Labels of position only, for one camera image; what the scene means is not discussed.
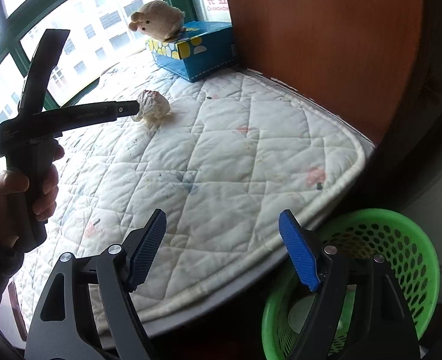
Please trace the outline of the person's left hand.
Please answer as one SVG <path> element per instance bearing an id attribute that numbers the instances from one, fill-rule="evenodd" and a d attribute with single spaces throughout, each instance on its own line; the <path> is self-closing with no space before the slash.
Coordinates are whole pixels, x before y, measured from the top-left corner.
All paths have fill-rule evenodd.
<path id="1" fill-rule="evenodd" d="M 44 178 L 43 191 L 32 207 L 39 222 L 51 218 L 55 212 L 58 182 L 58 171 L 53 163 Z M 24 193 L 29 186 L 30 180 L 19 171 L 0 172 L 0 246 L 5 249 L 13 248 L 19 238 L 14 220 L 8 213 L 8 196 Z"/>

